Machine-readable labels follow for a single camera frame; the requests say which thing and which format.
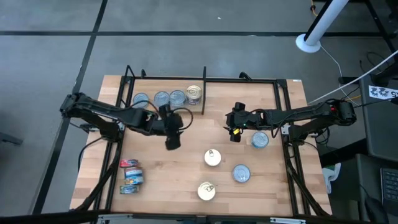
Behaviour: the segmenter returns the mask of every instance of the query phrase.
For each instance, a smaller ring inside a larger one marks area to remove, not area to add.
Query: white cable
[[[333,60],[335,61],[335,63],[336,63],[337,66],[338,66],[338,71],[340,72],[340,77],[343,77],[343,73],[341,72],[340,64],[336,61],[336,59],[335,59],[333,56],[331,56],[331,55],[329,54],[329,52],[328,52],[325,48],[323,48],[322,45],[321,45],[321,48],[326,52],[326,54],[329,55],[329,57],[330,57],[331,59],[333,59]],[[347,99],[349,99],[349,100],[350,100],[353,104],[355,104],[356,106],[359,106],[359,104],[355,103],[355,102],[347,95],[347,93],[344,92],[343,89],[340,89],[340,90],[344,93],[344,95],[347,97]]]
[[[348,86],[348,85],[351,85],[351,84],[353,84],[354,82],[356,82],[356,81],[362,79],[362,78],[365,77],[366,75],[368,75],[368,74],[370,74],[371,72],[375,71],[375,69],[377,69],[378,67],[380,67],[382,64],[384,64],[386,61],[388,61],[390,58],[392,58],[392,57],[393,57],[394,55],[396,55],[396,54],[398,54],[398,50],[397,50],[396,52],[392,53],[390,56],[388,56],[388,58],[384,59],[382,62],[380,62],[380,63],[379,63],[378,65],[376,65],[374,68],[370,69],[370,70],[369,70],[368,72],[366,72],[365,74],[363,74],[363,75],[361,75],[360,77],[354,79],[353,81],[351,81],[351,82],[349,82],[349,83],[347,83],[347,84],[345,84],[345,85],[343,85],[343,86],[341,86],[341,87],[339,87],[339,88],[337,88],[337,89],[335,89],[335,90],[333,90],[333,91],[331,91],[331,92],[329,92],[329,93],[327,93],[327,94],[325,94],[325,95],[323,95],[323,96],[321,96],[321,97],[319,97],[319,98],[317,98],[317,99],[315,99],[315,100],[313,100],[313,101],[311,101],[311,102],[309,102],[308,104],[311,104],[311,103],[313,103],[313,102],[316,102],[316,101],[318,101],[318,100],[320,100],[320,99],[322,99],[322,98],[324,98],[324,97],[326,97],[326,96],[328,96],[328,95],[330,95],[330,94],[332,94],[332,93],[334,93],[334,92],[336,92],[336,91],[338,91],[338,90],[341,90],[342,88],[344,88],[344,87],[346,87],[346,86]]]

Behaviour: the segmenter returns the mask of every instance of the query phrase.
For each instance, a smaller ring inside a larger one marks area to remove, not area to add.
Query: blue can
[[[167,92],[165,91],[160,91],[155,94],[155,105],[157,107],[163,106],[170,101],[170,96]]]
[[[245,183],[250,179],[250,170],[245,165],[237,165],[234,170],[232,171],[232,176],[234,180],[238,181],[239,183]]]
[[[261,131],[258,131],[253,134],[253,137],[251,138],[251,144],[256,148],[256,149],[262,149],[268,145],[268,136],[266,133],[263,133]]]
[[[137,93],[134,98],[132,99],[132,103],[136,104],[137,102],[140,101],[149,101],[149,97],[147,94],[145,93]],[[134,105],[134,108],[146,108],[148,106],[148,102],[142,102],[142,103],[138,103],[136,105]]]
[[[181,90],[174,90],[170,94],[170,106],[177,108],[183,106],[185,103],[185,93]]]

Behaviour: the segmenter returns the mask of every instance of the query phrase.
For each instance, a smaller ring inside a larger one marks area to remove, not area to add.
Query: can lid
[[[185,103],[185,93],[181,90],[174,90],[170,94],[170,104],[172,106],[182,106]]]
[[[211,200],[215,195],[216,188],[210,182],[204,182],[198,188],[198,196],[202,200]]]
[[[251,142],[254,144],[255,147],[263,148],[268,145],[269,140],[268,140],[268,136],[266,133],[258,131],[253,134],[253,137],[251,138]]]
[[[139,101],[142,101],[142,100],[148,101],[149,100],[148,95],[146,95],[145,93],[137,93],[134,96],[134,98],[132,99],[132,103],[135,104],[135,103],[137,103]],[[142,102],[142,103],[138,103],[138,104],[134,105],[133,107],[134,108],[145,108],[145,107],[147,107],[147,105],[148,105],[148,102]]]
[[[201,97],[201,88],[197,85],[189,86],[186,92],[190,99],[198,99]]]
[[[250,170],[247,166],[240,164],[234,168],[232,176],[239,183],[245,183],[250,179]]]
[[[156,106],[162,106],[165,105],[166,103],[169,103],[170,101],[170,96],[167,92],[165,91],[160,91],[155,94],[155,104]]]
[[[217,166],[221,162],[221,154],[216,149],[207,150],[205,153],[205,162],[209,166]]]

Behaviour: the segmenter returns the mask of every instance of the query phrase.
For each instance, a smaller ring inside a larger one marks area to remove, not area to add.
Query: sticker
[[[398,90],[369,85],[369,96],[381,100],[390,99],[398,96]]]

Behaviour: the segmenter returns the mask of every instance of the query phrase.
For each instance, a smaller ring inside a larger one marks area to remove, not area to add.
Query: white pole
[[[308,32],[297,37],[297,47],[307,53],[315,53],[320,50],[320,39],[348,1],[329,0],[326,2]]]

